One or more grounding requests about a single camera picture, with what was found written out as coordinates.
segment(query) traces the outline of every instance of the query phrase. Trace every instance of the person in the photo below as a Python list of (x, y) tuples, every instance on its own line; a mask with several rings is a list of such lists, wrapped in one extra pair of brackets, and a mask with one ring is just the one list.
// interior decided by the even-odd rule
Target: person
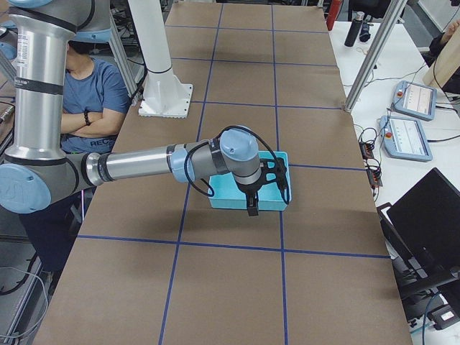
[[(435, 37), (430, 44), (430, 55), (424, 57), (428, 65), (432, 65), (434, 60), (441, 54), (442, 49), (454, 35), (454, 32), (460, 27), (460, 19), (450, 23), (447, 30)], [(460, 93), (460, 68), (455, 71), (447, 83), (443, 86), (443, 91), (449, 93)]]
[[(93, 59), (91, 44), (70, 41), (65, 62), (61, 148), (68, 154), (111, 152), (129, 108), (118, 68)], [(75, 241), (69, 228), (76, 193), (41, 211), (19, 215), (44, 271), (54, 272), (49, 292), (63, 271)]]

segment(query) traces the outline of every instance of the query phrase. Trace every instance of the navy pants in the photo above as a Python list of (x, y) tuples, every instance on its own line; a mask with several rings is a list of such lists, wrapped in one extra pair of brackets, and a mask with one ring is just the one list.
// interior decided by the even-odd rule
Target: navy pants
[(75, 241), (75, 234), (69, 232), (73, 219), (70, 208), (79, 202), (79, 195), (70, 195), (44, 210), (19, 215), (45, 271), (60, 271), (67, 262)]

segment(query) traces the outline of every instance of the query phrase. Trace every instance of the black bracelet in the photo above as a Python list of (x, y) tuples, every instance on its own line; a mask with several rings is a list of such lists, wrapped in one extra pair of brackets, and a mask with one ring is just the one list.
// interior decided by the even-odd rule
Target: black bracelet
[(89, 111), (85, 110), (85, 112), (83, 113), (83, 116), (85, 117), (85, 123), (86, 123), (86, 126), (89, 126), (91, 123), (88, 119), (88, 113)]

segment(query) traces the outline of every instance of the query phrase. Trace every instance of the black water bottle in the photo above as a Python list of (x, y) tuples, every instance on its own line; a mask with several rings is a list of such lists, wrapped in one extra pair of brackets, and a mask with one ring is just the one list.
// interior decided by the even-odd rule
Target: black water bottle
[(356, 13), (356, 17), (351, 22), (350, 30), (345, 39), (345, 45), (347, 47), (353, 47), (354, 41), (357, 40), (359, 30), (361, 29), (362, 20), (364, 18), (364, 12)]

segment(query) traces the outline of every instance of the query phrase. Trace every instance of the blue t-shirt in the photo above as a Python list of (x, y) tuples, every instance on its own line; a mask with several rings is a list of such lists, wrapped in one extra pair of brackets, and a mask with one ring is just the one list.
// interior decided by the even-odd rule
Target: blue t-shirt
[[(69, 114), (81, 114), (85, 110), (102, 112), (104, 108), (127, 113), (129, 96), (118, 68), (104, 60), (93, 59), (94, 70), (90, 76), (77, 80), (65, 74), (63, 108)], [(110, 152), (116, 136), (82, 138), (64, 135), (62, 149), (69, 153)]]

